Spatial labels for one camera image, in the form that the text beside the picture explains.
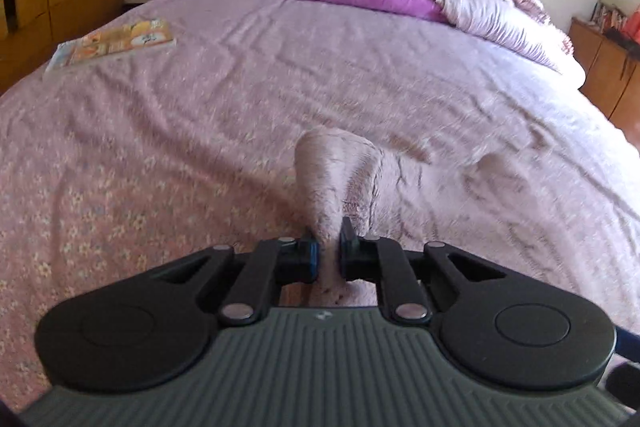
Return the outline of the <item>pink cable-knit cardigan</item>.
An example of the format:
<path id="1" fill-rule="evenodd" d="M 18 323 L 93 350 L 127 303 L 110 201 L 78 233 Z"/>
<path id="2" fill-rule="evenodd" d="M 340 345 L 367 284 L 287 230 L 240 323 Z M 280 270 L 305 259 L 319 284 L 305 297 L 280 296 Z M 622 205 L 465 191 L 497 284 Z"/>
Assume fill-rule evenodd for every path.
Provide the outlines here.
<path id="1" fill-rule="evenodd" d="M 314 129 L 297 142 L 295 178 L 306 225 L 319 239 L 311 306 L 373 303 L 363 280 L 338 269 L 338 233 L 349 218 L 359 235 L 421 248 L 431 239 L 587 297 L 608 312 L 625 300 L 620 270 L 573 237 L 534 191 L 521 166 L 490 153 L 461 168 L 436 167 L 340 129 Z"/>

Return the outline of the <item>pink floral bedspread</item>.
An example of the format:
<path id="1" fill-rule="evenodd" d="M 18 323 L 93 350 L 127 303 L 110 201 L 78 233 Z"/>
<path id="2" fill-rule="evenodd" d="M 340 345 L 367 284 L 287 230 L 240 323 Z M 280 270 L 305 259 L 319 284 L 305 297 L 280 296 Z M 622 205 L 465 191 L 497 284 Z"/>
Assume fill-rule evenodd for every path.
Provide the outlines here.
<path id="1" fill-rule="evenodd" d="M 32 335 L 59 301 L 214 244 L 306 228 L 294 150 L 323 127 L 436 167 L 521 166 L 620 270 L 639 327 L 639 154 L 554 70 L 444 24 L 299 0 L 153 0 L 172 46 L 1 99 L 1 395 L 47 389 Z"/>

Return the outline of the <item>brown wooden dresser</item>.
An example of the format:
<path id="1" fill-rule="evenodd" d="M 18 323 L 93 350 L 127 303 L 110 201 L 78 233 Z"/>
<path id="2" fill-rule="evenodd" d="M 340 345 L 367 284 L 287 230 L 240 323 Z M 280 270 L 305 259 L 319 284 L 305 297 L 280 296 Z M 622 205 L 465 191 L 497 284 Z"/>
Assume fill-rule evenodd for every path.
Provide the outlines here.
<path id="1" fill-rule="evenodd" d="M 573 18 L 568 34 L 586 72 L 580 92 L 639 147 L 639 61 L 596 28 Z"/>

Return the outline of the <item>colourful picture book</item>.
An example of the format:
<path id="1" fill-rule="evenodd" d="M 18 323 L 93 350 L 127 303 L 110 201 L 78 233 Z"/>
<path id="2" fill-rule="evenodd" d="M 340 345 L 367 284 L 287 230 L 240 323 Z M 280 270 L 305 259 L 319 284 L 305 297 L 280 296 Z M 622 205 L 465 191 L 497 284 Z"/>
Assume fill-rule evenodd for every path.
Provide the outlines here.
<path id="1" fill-rule="evenodd" d="M 138 20 L 60 43 L 47 64 L 46 73 L 174 43 L 174 34 L 166 20 Z"/>

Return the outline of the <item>black bag on dresser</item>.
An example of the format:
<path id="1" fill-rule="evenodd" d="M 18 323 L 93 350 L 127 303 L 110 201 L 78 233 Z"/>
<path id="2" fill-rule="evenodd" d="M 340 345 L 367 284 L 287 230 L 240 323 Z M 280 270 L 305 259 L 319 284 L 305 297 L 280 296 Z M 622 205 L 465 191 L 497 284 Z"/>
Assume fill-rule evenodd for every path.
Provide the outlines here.
<path id="1" fill-rule="evenodd" d="M 627 54 L 634 60 L 640 60 L 640 44 L 637 41 L 627 37 L 615 27 L 608 28 L 604 32 L 604 36 L 608 40 L 614 42 L 616 46 L 620 46 L 625 49 Z"/>

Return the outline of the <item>orange red curtain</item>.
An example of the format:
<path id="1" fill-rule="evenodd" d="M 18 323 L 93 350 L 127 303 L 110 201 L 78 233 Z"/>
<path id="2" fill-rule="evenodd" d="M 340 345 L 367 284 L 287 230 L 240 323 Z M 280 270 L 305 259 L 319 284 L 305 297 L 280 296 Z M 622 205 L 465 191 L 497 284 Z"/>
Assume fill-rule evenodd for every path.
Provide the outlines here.
<path id="1" fill-rule="evenodd" d="M 623 33 L 631 40 L 639 41 L 640 31 L 640 6 L 627 18 Z"/>

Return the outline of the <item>books on dresser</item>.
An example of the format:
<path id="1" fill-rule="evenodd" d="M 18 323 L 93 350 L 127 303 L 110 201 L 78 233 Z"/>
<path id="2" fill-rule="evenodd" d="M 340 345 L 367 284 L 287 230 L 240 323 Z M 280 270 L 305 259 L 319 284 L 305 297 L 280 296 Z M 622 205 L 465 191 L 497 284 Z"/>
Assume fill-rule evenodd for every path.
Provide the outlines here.
<path id="1" fill-rule="evenodd" d="M 614 28 L 621 30 L 627 21 L 627 15 L 615 4 L 598 0 L 590 17 L 590 24 L 601 34 Z"/>

